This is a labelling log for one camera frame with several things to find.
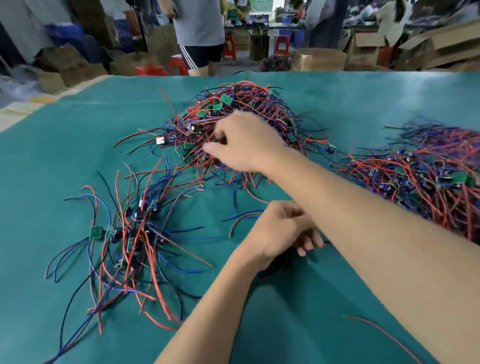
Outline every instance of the red plastic stool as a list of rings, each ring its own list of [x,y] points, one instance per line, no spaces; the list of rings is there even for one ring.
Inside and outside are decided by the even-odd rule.
[[[228,42],[232,45],[232,49],[228,49]],[[237,54],[235,52],[235,42],[233,41],[233,36],[225,36],[225,44],[223,45],[222,59],[225,56],[231,56],[234,61],[237,59]]]
[[[385,47],[378,52],[377,64],[383,67],[388,67],[393,57],[393,47]]]
[[[285,43],[285,49],[278,49],[280,43]],[[290,48],[290,37],[289,36],[278,36],[275,43],[275,54],[284,54],[288,56],[288,49]]]
[[[176,54],[175,56],[170,57],[170,74],[173,76],[173,68],[178,66],[180,71],[180,76],[188,76],[188,70],[183,61],[183,56],[181,54]]]
[[[135,67],[135,71],[139,76],[168,76],[168,73],[162,66],[154,66],[152,64],[137,66]]]

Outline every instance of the forearm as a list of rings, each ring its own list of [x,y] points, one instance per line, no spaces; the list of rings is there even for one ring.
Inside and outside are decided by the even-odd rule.
[[[156,364],[227,364],[257,271],[255,260],[240,245]]]
[[[273,157],[269,166],[266,174],[440,362],[479,357],[480,247],[295,151]]]

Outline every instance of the hand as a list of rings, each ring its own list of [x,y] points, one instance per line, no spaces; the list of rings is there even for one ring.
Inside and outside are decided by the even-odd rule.
[[[163,14],[168,16],[169,18],[176,19],[179,16],[179,11],[177,6],[172,0],[160,0],[160,9],[162,10]]]
[[[288,150],[274,128],[252,112],[237,111],[216,123],[217,139],[227,144],[205,143],[203,149],[230,168],[264,173],[271,157]]]
[[[294,246],[300,256],[324,245],[315,224],[294,201],[272,201],[239,248],[266,269],[275,257]]]

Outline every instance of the table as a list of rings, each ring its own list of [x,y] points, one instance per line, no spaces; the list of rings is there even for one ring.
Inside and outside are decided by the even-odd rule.
[[[172,111],[158,87],[175,110],[181,110],[205,87],[243,79],[283,87],[280,93],[294,112],[310,110],[307,115],[327,128],[322,135],[328,135],[341,150],[349,151],[352,144],[383,146],[384,137],[394,131],[383,130],[382,126],[400,125],[420,114],[454,125],[478,125],[474,101],[480,96],[480,75],[474,73],[246,72],[222,80],[112,76],[77,95],[45,105],[0,133],[4,176],[0,188],[4,226],[4,259],[0,265],[2,362],[40,363],[56,354],[62,312],[74,288],[87,275],[82,251],[76,263],[63,267],[59,283],[43,279],[47,262],[89,232],[91,207],[62,199],[91,184],[112,206],[97,170],[113,183],[118,169],[122,176],[127,174],[122,160],[136,171],[152,168],[156,160],[147,150],[131,157],[124,155],[139,140],[120,149],[113,149],[111,142],[137,128],[159,125],[171,118]],[[189,204],[180,204],[172,219],[179,227],[191,227],[191,221],[207,226],[205,236],[227,236],[230,224],[220,221],[231,214],[231,187],[206,187],[205,192],[188,199]],[[120,190],[126,190],[123,182]],[[287,198],[268,183],[256,192],[265,200]],[[237,201],[239,211],[263,207],[248,195],[238,196]],[[99,219],[105,223],[103,211]],[[171,272],[172,279],[185,290],[203,294],[251,224],[251,220],[239,224],[232,240],[188,243],[188,249],[212,261],[215,268],[194,277]],[[90,306],[85,288],[73,303],[66,335],[70,336],[85,319],[85,309]],[[156,314],[165,322],[161,310]],[[290,268],[252,289],[231,363],[412,362],[384,334],[342,315],[359,315],[376,322],[424,363],[436,363],[332,246],[315,251],[308,259],[293,257]],[[104,324],[102,337],[92,326],[78,347],[57,363],[151,364],[173,335],[155,327],[145,316],[139,317],[138,305],[131,296],[105,313]]]

